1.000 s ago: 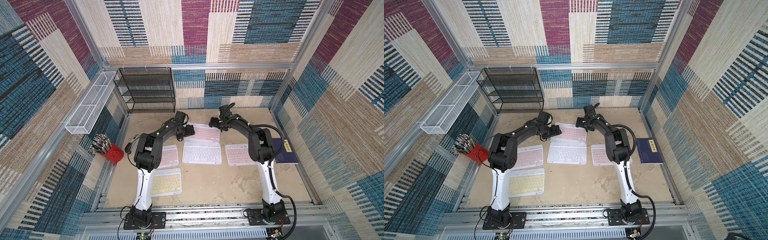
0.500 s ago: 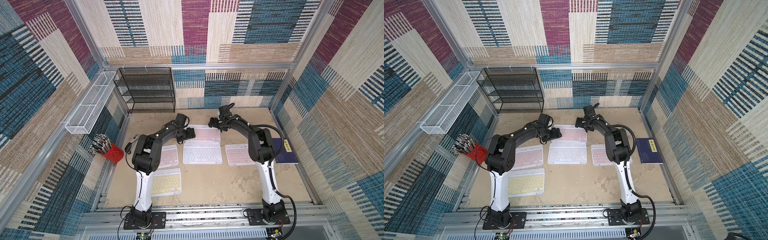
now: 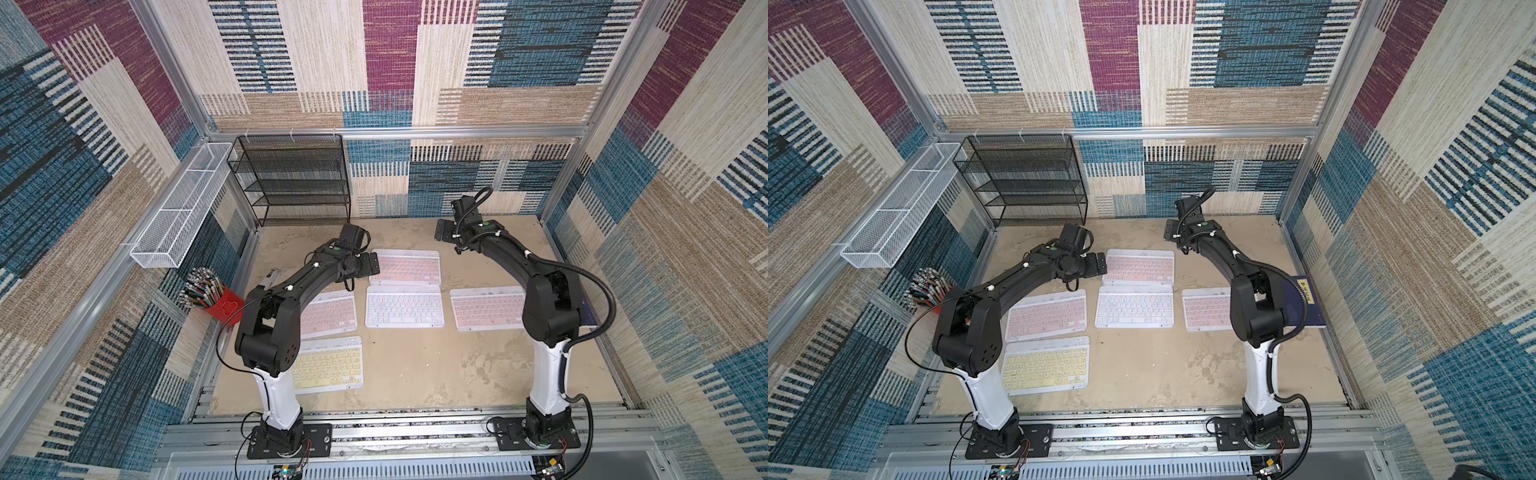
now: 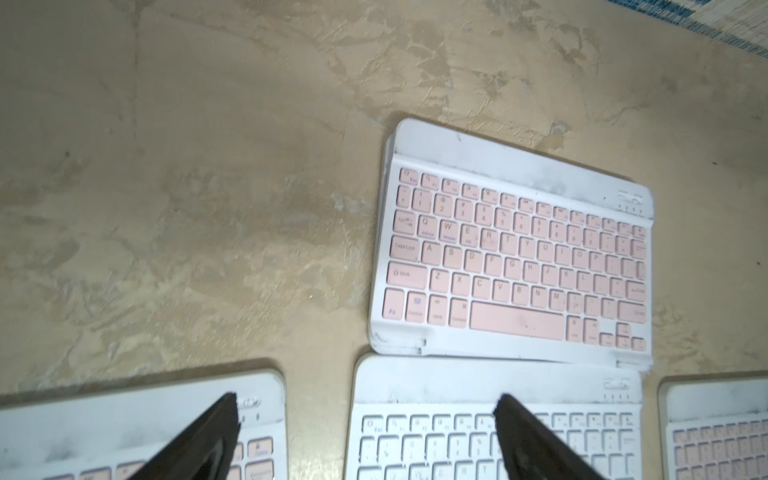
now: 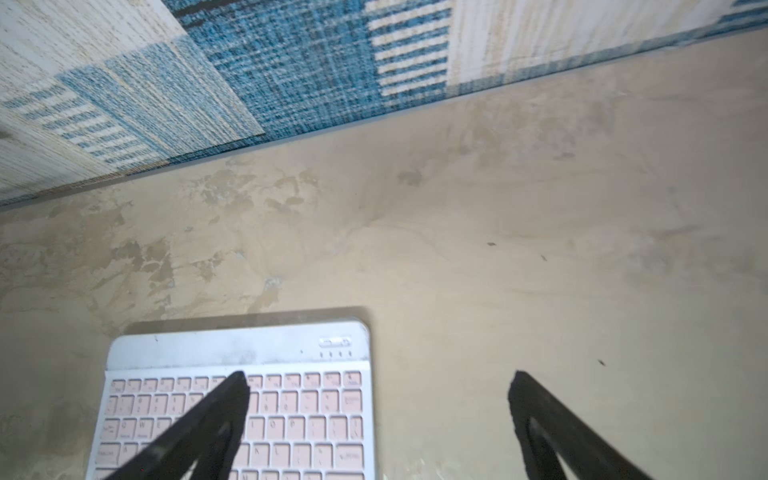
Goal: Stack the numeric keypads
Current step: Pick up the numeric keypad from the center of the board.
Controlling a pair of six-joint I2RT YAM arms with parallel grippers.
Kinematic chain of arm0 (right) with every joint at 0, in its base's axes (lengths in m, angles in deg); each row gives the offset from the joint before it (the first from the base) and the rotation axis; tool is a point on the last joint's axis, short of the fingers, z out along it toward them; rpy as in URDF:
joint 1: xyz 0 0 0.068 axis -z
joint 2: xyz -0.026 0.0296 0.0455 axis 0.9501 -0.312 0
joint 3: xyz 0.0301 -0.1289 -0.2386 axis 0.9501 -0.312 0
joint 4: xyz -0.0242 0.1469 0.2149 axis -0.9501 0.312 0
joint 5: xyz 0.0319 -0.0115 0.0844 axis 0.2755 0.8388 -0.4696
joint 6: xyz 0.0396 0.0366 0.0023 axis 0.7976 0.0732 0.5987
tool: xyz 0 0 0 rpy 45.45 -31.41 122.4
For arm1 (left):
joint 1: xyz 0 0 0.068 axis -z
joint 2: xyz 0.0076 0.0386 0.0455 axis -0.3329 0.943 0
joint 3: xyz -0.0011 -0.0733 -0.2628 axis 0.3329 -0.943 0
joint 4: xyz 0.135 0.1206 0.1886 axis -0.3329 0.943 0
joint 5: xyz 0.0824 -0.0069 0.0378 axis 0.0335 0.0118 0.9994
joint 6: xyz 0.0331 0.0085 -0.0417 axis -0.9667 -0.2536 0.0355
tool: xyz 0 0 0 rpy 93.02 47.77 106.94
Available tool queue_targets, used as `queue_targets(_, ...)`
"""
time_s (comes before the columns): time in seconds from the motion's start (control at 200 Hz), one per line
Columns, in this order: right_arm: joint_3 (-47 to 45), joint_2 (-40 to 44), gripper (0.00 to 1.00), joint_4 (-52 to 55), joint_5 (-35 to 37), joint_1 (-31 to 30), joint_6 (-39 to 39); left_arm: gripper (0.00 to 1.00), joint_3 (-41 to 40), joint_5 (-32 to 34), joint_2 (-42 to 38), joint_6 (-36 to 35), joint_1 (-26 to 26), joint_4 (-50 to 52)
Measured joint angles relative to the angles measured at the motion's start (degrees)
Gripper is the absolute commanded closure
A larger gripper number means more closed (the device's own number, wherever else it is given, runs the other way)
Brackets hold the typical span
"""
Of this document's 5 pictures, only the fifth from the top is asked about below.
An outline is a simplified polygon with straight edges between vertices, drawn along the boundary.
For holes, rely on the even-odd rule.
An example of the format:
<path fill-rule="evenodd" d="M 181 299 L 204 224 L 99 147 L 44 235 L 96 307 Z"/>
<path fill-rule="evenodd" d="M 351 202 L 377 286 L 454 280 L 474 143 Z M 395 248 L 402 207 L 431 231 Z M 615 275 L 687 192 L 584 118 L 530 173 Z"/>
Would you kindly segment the pink keyboard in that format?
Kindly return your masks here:
<path fill-rule="evenodd" d="M 375 477 L 370 334 L 354 317 L 118 338 L 87 477 L 108 477 L 236 371 L 249 397 L 232 478 Z"/>

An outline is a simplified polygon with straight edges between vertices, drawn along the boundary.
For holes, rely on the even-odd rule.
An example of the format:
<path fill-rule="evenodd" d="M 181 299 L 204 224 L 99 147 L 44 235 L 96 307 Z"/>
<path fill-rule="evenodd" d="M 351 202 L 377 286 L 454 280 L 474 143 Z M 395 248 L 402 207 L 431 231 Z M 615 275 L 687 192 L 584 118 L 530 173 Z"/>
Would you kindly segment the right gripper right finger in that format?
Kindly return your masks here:
<path fill-rule="evenodd" d="M 516 371 L 507 399 L 527 477 L 647 479 L 649 476 L 595 433 L 525 371 Z"/>

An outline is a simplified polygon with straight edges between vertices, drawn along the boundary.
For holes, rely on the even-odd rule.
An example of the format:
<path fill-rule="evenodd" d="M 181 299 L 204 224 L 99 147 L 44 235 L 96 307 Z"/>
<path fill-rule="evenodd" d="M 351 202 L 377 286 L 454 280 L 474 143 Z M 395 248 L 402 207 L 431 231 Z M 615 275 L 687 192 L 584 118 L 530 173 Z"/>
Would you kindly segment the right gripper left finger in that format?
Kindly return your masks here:
<path fill-rule="evenodd" d="M 249 398 L 245 374 L 232 373 L 110 477 L 227 479 L 241 445 Z"/>

